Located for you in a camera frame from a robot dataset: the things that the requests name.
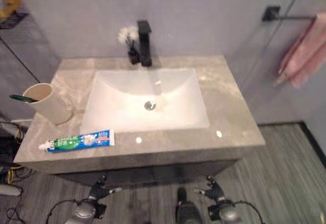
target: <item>wall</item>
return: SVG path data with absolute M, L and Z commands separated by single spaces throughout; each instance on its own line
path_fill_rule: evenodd
M 293 11 L 306 13 L 326 12 L 326 0 L 298 0 Z M 319 146 L 326 154 L 326 67 L 324 66 L 317 75 L 307 84 L 309 94 L 301 103 L 313 104 L 314 110 L 305 116 L 305 122 L 316 138 Z
M 30 119 L 34 111 L 9 95 L 22 94 L 38 81 L 50 82 L 59 59 L 31 15 L 13 29 L 0 30 L 0 37 L 20 59 L 0 40 L 0 115 L 8 119 Z
M 120 28 L 147 19 L 154 55 L 224 54 L 251 41 L 259 44 L 275 27 L 262 28 L 267 4 L 291 0 L 25 0 L 56 53 L 65 58 L 125 56 Z
M 305 122 L 326 155 L 326 103 L 307 118 Z
M 325 0 L 24 1 L 62 58 L 125 56 L 119 28 L 148 19 L 154 55 L 224 54 L 258 123 L 302 120 L 323 104 L 318 92 L 325 68 L 301 90 L 271 86 L 282 56 L 308 23 L 260 18 L 269 4 L 281 5 L 282 13 L 314 14 Z

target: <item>towel bar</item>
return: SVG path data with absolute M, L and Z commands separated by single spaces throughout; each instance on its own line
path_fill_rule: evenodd
M 317 16 L 282 16 L 279 15 L 281 6 L 267 6 L 266 10 L 261 18 L 262 21 L 273 21 L 273 20 L 315 20 Z

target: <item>floor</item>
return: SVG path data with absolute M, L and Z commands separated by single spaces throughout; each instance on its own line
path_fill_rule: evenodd
M 215 179 L 230 199 L 256 205 L 266 224 L 321 223 L 320 214 L 326 213 L 326 169 L 299 125 L 261 126 L 260 130 L 266 147 L 251 152 Z M 41 173 L 17 185 L 24 188 L 20 216 L 26 223 L 37 224 L 45 223 L 48 211 L 56 202 L 79 200 L 89 191 L 89 187 Z M 178 186 L 134 186 L 113 194 L 102 201 L 107 204 L 104 219 L 94 223 L 174 223 Z M 192 192 L 197 187 L 205 188 L 204 178 L 184 186 L 205 223 L 211 223 L 206 209 L 211 202 Z M 18 223 L 9 222 L 5 217 L 6 209 L 15 206 L 17 201 L 17 197 L 0 197 L 0 223 Z M 245 223 L 259 223 L 256 213 L 249 207 L 237 208 Z M 50 223 L 64 223 L 72 210 L 71 203 L 63 204 L 54 212 Z

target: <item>green toothbrush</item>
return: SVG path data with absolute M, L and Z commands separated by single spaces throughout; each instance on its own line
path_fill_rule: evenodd
M 34 98 L 29 98 L 29 97 L 15 95 L 15 94 L 11 94 L 11 95 L 9 95 L 9 97 L 12 99 L 18 100 L 18 101 L 26 102 L 26 103 L 34 103 L 34 102 L 38 101 Z

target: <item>toothpaste cap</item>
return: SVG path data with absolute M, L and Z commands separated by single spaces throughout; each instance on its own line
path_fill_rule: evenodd
M 46 141 L 44 144 L 39 145 L 39 150 L 47 150 L 48 148 L 50 148 L 50 142 Z

